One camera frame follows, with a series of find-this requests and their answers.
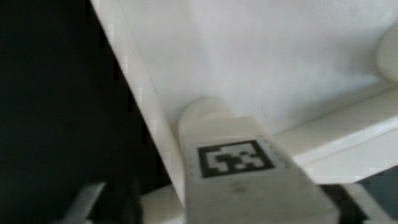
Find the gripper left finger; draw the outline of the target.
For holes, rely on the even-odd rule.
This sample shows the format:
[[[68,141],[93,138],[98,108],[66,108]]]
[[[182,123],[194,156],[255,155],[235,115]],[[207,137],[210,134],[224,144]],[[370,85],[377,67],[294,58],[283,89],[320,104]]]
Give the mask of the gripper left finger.
[[[89,183],[56,224],[143,224],[137,184]]]

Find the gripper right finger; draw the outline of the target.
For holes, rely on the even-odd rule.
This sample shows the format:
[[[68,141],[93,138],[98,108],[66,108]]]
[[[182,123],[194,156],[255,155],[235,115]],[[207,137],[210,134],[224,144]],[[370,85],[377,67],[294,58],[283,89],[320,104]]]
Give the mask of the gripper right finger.
[[[398,218],[358,183],[322,184],[320,188],[340,209],[338,224],[398,224]]]

